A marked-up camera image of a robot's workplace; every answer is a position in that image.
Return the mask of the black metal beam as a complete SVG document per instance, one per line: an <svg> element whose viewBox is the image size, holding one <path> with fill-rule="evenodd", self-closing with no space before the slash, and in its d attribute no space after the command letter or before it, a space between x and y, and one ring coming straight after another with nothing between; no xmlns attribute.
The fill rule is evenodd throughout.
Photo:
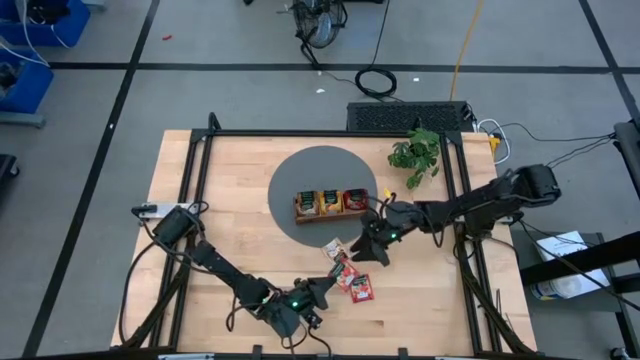
<svg viewBox="0 0 640 360"><path fill-rule="evenodd" d="M524 285L533 285L632 260L640 260L640 231L526 267L520 271L520 277Z"/></svg>

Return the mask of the grey round mat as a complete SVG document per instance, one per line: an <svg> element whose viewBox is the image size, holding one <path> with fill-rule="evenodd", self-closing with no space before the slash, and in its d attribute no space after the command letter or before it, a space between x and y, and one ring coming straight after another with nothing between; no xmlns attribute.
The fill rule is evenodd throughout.
<svg viewBox="0 0 640 360"><path fill-rule="evenodd" d="M286 158L275 170L268 188L268 205L277 224L292 241L321 248L334 239L348 244L362 231L355 218L298 225L294 197L303 191L364 188L377 195L377 181L369 165L356 154L333 146L315 146Z"/></svg>

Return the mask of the dark grey cart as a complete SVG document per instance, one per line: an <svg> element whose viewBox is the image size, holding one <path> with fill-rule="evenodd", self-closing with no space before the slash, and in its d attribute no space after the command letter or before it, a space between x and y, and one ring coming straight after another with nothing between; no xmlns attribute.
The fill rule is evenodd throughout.
<svg viewBox="0 0 640 360"><path fill-rule="evenodd" d="M579 233L584 241L589 245L600 245L604 239L599 233ZM526 267L544 262L541 258L532 240L523 230L512 230L511 236L513 245L517 251L519 268L523 270ZM535 240L543 239L542 235L533 232L532 236ZM531 314L542 310L563 310L563 311L581 311L581 312L610 312L620 311L620 302L604 290L596 290L594 292L577 296L571 299L549 300L543 301L535 298L530 290L531 285L524 287L525 296L529 311Z"/></svg>

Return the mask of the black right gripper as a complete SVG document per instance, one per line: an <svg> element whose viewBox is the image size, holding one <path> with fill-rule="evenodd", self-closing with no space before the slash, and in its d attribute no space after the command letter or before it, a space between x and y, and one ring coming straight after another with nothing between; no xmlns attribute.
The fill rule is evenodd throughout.
<svg viewBox="0 0 640 360"><path fill-rule="evenodd" d="M374 215L367 225L367 231L350 246L353 261L373 261L384 267L390 264L385 250L391 243L401 241L409 232L425 225L425 215L414 204L404 201L393 202Z"/></svg>

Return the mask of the orange mango tea packet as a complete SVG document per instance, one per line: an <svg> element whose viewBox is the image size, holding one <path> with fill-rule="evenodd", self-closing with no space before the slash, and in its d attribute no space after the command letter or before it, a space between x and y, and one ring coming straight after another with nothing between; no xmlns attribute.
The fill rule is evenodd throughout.
<svg viewBox="0 0 640 360"><path fill-rule="evenodd" d="M342 213L344 210L342 193L338 190L325 190L320 196L320 210L323 215Z"/></svg>

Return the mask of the black caster wheel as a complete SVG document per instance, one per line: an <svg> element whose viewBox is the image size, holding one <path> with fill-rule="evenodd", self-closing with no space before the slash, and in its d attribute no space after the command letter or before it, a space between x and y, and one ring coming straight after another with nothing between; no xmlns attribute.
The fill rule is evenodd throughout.
<svg viewBox="0 0 640 360"><path fill-rule="evenodd" d="M19 174L17 157L10 154L0 154L0 183L13 179Z"/></svg>

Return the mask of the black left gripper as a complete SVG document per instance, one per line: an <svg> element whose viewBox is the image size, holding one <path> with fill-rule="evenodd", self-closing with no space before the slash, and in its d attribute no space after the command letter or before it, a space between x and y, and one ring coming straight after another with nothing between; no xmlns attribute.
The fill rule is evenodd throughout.
<svg viewBox="0 0 640 360"><path fill-rule="evenodd" d="M315 309L327 310L325 294L335 285L331 276L312 277L309 284L297 284L284 291L272 288L259 308L259 319L267 323L281 338L292 336L303 320L312 329L318 329L323 319Z"/></svg>

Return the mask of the beige vanilla tea packet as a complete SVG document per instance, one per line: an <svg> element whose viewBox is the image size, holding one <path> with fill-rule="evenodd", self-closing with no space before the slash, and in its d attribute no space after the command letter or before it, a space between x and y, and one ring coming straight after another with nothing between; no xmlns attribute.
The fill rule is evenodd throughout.
<svg viewBox="0 0 640 360"><path fill-rule="evenodd" d="M299 192L295 200L296 214L299 217L317 216L319 214L319 202L315 191Z"/></svg>
<svg viewBox="0 0 640 360"><path fill-rule="evenodd" d="M334 238L323 246L322 251L323 254L333 262L342 262L350 258L344 244L338 238Z"/></svg>

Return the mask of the white booklet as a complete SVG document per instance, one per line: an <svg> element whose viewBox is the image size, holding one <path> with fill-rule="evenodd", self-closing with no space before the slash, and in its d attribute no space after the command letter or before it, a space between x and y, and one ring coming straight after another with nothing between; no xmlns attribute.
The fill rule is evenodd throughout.
<svg viewBox="0 0 640 360"><path fill-rule="evenodd" d="M536 240L535 248L544 261L554 260L570 253L585 250L589 245L577 231L562 233Z"/></svg>

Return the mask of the black floor fan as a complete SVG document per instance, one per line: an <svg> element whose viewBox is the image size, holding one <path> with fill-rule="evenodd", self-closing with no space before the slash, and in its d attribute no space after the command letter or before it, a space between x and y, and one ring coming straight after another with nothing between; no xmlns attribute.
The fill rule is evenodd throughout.
<svg viewBox="0 0 640 360"><path fill-rule="evenodd" d="M290 9L296 36L315 49L329 46L348 20L342 0L293 0Z"/></svg>

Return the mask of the brown wooden compartment tray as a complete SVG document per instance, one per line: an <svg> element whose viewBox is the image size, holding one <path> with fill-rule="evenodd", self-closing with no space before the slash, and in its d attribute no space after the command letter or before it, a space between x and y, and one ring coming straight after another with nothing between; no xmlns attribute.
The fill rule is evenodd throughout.
<svg viewBox="0 0 640 360"><path fill-rule="evenodd" d="M360 210L360 211L351 211L351 210L346 210L344 207L344 210L342 213L339 214L333 214L333 215L323 215L321 213L320 210L320 196L322 194L323 191L315 191L317 193L317 199L319 202L319 214L317 216L309 216L309 217L299 217L296 214L296 205L295 205L295 200L296 200L296 196L294 197L293 200L293 207L294 207L294 220L295 223L297 225L301 225L301 224L306 224L306 223L314 223L314 222L329 222L329 221L339 221L339 220L346 220L346 219L352 219L352 218L356 218L359 217L361 215L363 215L368 209L369 206L366 210Z"/></svg>

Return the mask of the blue plastic bin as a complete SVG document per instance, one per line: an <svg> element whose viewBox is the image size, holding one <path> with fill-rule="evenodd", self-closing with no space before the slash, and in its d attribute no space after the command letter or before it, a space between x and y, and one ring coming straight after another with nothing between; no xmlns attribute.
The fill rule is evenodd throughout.
<svg viewBox="0 0 640 360"><path fill-rule="evenodd" d="M70 48L89 18L82 0L0 0L0 37L12 45Z"/></svg>
<svg viewBox="0 0 640 360"><path fill-rule="evenodd" d="M35 113L53 77L33 51L0 48L0 111Z"/></svg>

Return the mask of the green potted plant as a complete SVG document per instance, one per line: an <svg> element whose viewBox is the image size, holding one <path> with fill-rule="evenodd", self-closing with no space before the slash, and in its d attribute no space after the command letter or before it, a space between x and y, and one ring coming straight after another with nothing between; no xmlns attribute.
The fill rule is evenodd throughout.
<svg viewBox="0 0 640 360"><path fill-rule="evenodd" d="M424 179L434 178L439 173L440 136L423 128L409 130L407 135L407 141L392 146L392 153L387 160L394 168L411 171L406 187L414 190Z"/></svg>

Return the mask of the black aluminium table frame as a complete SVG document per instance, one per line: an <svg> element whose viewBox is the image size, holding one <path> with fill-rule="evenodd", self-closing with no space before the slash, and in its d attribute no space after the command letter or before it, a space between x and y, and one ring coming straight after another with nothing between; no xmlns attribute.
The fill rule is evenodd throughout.
<svg viewBox="0 0 640 360"><path fill-rule="evenodd" d="M408 176L387 162L391 146L400 135L346 131L222 130L212 142L204 199L210 208L203 221L207 239L222 256L242 271L264 277L274 285L290 288L295 278L326 275L328 259L320 249L297 244L281 231L268 208L268 184L277 167L290 155L314 146L334 146L360 157L372 170L378 193L395 191L398 199L446 200L445 170L423 180L413 192L405 186ZM489 140L483 133L462 133L471 188L497 177ZM186 164L191 130L166 130L159 149L149 191L151 201L179 198L179 182ZM317 334L337 355L472 355L463 282L452 255L454 230L445 231L444 245L437 249L431 236L408 235L389 251L391 265L373 263L355 267L372 279L374 300L353 304L350 295L330 290L329 309L320 311L323 323ZM516 253L491 239L482 244L492 296L501 291L503 319L522 342L537 350L525 289ZM124 339L133 337L159 297L167 255L150 249L133 270L125 308ZM170 339L173 318L178 318L177 298L170 300L156 346L173 345L177 351L195 353L249 353L262 345L263 354L289 356L275 332L246 311L236 315L228 332L225 317L231 310L232 290L212 275L191 273L186 283L184 311L179 320L177 342Z"/></svg>

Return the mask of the black perforated computer case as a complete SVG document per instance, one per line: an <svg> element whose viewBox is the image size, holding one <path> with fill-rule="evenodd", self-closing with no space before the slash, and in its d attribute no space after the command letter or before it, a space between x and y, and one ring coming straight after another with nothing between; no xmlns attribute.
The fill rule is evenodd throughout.
<svg viewBox="0 0 640 360"><path fill-rule="evenodd" d="M443 133L472 132L476 122L464 101L349 103L347 131L401 132L414 128Z"/></svg>

